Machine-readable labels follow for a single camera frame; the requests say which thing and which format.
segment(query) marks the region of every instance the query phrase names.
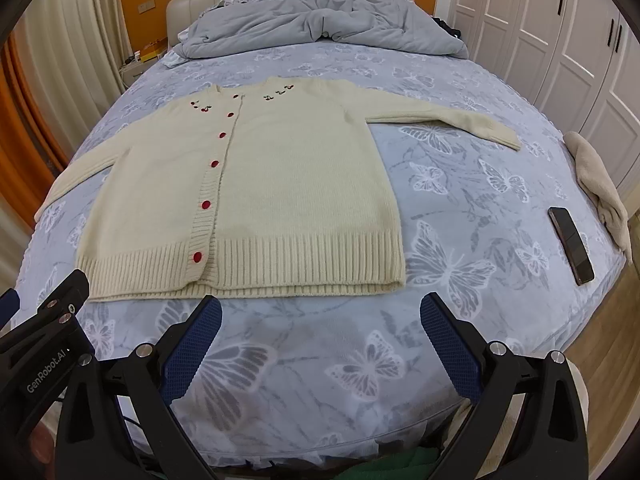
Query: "ribbed hem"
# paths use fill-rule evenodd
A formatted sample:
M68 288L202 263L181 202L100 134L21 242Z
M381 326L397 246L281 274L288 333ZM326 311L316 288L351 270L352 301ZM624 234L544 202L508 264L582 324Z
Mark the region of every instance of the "ribbed hem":
M402 240L377 233L217 239L220 290L299 285L385 285L404 279Z
M119 294L164 292L183 288L186 243L146 251L120 253L101 260L78 258L76 266L89 279L90 298L107 300Z
M404 286L403 282L387 285L309 285L309 286L272 286L263 288L235 288L220 290L201 283L191 283L180 290L168 292L144 292L141 294L120 294L106 298L89 298L91 301L119 300L188 300L201 299L207 294L220 300L233 298L291 298L298 296L372 296L386 294Z
M218 275L185 285L186 244L78 261L93 301L142 298L364 296L404 285L399 232L216 241Z

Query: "curtain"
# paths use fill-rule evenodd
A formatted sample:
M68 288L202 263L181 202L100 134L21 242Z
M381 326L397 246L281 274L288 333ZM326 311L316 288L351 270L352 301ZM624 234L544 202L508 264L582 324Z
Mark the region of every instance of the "curtain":
M11 36L0 64L0 195L33 227L33 215L67 159L26 86Z
M131 55L120 0L33 0L15 28L20 60L66 156L125 91Z
M29 238L28 227L0 196L0 295L8 288L15 287Z

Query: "door handle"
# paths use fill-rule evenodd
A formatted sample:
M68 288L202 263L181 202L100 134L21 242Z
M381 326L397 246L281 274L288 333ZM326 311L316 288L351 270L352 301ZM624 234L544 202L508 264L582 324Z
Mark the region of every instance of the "door handle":
M611 29L609 30L609 41L607 41L607 46L611 46L611 37L613 36L613 26L616 24L615 20L611 20Z
M620 48L621 39L622 39L622 25L620 25L620 30L618 31L618 40L616 41L616 54L618 53L618 49Z
M562 4L564 0L560 0L560 5L558 6L558 16L562 16Z

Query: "bedspread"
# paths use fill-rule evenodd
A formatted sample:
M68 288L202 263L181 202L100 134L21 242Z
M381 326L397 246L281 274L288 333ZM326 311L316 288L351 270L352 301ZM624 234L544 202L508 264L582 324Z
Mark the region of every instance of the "bedspread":
M485 339L501 339L515 352L544 355L575 338L624 256L579 189L560 133L469 60L320 41L172 70L158 64L119 99L76 156L178 96L271 75L346 78L484 112L513 128L524 148L514 152L443 124L372 124L398 199L407 286L380 296L223 300L222 328L187 394L172 404L209 463L301 458L321 464L325 456L374 455L381 442L415 444L459 401L420 326L420 299L428 292L437 291ZM108 173L44 213L20 270L14 324L32 316L73 269ZM547 217L550 206L565 206L574 218L593 264L591 283L575 285ZM97 357L115 358L158 340L197 303L89 303L79 320Z

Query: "nightstand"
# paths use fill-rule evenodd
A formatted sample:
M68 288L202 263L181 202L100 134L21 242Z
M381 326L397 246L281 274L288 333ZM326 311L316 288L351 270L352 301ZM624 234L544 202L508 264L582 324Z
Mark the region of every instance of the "nightstand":
M123 66L120 69L120 77L122 78L125 88L130 88L131 85L136 82L136 79L155 65L162 56L153 57L145 62L132 61L128 65Z

